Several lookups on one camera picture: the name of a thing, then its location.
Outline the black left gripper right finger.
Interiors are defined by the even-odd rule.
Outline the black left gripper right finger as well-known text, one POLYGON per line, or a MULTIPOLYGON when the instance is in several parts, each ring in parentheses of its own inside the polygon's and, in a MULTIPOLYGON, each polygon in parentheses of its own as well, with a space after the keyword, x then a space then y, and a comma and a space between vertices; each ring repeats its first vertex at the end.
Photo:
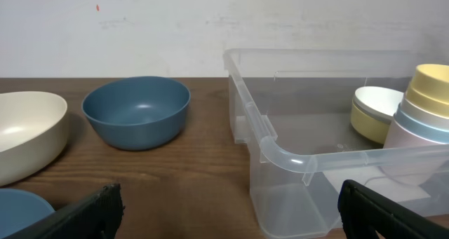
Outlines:
POLYGON ((351 179, 342 184, 337 208, 347 239, 448 239, 448 229, 351 179))

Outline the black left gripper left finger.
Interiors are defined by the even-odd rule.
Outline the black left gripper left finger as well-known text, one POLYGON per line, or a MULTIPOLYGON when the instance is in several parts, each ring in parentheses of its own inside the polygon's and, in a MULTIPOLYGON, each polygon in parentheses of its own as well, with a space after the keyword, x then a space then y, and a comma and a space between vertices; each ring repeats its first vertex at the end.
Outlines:
POLYGON ((123 211, 121 185, 108 184, 7 238, 114 239, 122 222, 123 211))

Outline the pink cup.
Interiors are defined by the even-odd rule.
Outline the pink cup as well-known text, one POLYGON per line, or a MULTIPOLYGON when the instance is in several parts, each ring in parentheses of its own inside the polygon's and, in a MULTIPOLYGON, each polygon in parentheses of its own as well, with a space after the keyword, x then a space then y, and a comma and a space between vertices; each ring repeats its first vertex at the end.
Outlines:
MULTIPOLYGON (((441 145, 441 143, 420 137, 419 135, 406 130, 399 123, 394 121, 390 125, 384 143, 384 149, 431 145, 441 145)), ((398 165, 381 166, 380 169, 386 176, 398 183, 417 186, 430 179, 435 171, 437 171, 447 160, 448 155, 442 158, 430 158, 428 155, 424 155, 424 157, 420 159, 411 159, 407 156, 405 160, 398 165)))

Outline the blue large bowl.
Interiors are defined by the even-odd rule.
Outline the blue large bowl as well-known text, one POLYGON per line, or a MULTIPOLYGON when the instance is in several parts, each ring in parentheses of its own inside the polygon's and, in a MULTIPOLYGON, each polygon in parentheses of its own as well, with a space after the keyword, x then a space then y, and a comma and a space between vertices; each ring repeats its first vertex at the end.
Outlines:
POLYGON ((1 238, 10 236, 54 213, 41 196, 20 189, 1 189, 1 238))
POLYGON ((95 89, 81 108, 104 143, 141 151, 161 146, 183 131, 190 99, 189 89, 179 81, 138 76, 95 89))

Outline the yellow small bowl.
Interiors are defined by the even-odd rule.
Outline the yellow small bowl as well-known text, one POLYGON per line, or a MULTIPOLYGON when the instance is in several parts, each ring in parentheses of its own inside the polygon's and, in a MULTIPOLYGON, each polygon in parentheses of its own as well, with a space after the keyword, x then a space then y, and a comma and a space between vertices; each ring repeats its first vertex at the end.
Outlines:
POLYGON ((365 138, 378 144, 384 144, 390 124, 367 115, 355 102, 352 102, 350 122, 355 131, 365 138))

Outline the light blue cup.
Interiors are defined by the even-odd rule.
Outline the light blue cup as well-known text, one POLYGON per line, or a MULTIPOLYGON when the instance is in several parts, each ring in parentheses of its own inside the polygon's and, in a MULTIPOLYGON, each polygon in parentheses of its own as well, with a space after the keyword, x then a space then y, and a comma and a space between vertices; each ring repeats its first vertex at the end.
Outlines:
POLYGON ((401 110, 394 114, 394 120, 409 132, 431 141, 448 143, 448 130, 438 129, 411 118, 401 110))

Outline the clear plastic storage bin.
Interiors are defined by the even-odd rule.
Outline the clear plastic storage bin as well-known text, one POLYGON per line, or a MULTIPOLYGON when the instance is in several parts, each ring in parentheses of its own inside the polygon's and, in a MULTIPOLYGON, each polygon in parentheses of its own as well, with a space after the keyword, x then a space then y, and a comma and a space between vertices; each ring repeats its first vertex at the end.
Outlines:
POLYGON ((448 213, 448 147, 385 149, 352 128, 362 86, 404 91, 417 65, 403 50, 231 49, 229 117, 250 152, 250 197, 267 238, 317 238, 341 226, 352 179, 423 217, 448 213))

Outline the cream large bowl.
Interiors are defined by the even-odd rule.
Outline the cream large bowl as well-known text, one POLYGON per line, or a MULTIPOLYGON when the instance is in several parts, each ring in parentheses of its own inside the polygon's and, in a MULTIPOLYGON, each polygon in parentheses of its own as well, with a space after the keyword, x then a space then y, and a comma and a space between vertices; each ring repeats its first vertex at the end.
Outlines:
POLYGON ((67 144, 67 102, 41 91, 1 94, 1 185, 20 181, 56 159, 67 144))

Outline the cream cup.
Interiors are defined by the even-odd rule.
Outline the cream cup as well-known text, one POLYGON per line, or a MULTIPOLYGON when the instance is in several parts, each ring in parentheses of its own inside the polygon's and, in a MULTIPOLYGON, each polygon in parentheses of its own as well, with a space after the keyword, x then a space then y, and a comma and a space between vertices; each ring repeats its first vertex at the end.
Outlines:
POLYGON ((448 117, 439 116, 437 114, 426 111, 414 105, 407 99, 403 99, 399 107, 404 114, 422 124, 429 125, 433 128, 438 128, 441 130, 448 130, 448 117))

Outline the yellow cup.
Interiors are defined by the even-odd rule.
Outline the yellow cup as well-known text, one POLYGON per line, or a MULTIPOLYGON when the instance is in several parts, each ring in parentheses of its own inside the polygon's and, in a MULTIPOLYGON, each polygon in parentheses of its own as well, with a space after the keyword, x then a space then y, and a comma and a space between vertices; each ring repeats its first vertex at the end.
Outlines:
POLYGON ((411 86, 432 99, 448 102, 448 65, 420 64, 416 66, 411 86))
POLYGON ((448 103, 418 92, 411 86, 406 90, 406 99, 417 107, 442 117, 448 117, 448 103))

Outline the white small bowl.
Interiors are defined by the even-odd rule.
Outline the white small bowl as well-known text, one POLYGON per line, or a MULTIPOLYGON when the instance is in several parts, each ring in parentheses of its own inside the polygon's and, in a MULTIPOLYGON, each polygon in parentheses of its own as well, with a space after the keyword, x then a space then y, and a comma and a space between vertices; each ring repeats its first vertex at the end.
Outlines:
POLYGON ((353 100, 370 113, 394 117, 403 96, 403 92, 391 88, 363 86, 356 89, 353 100))

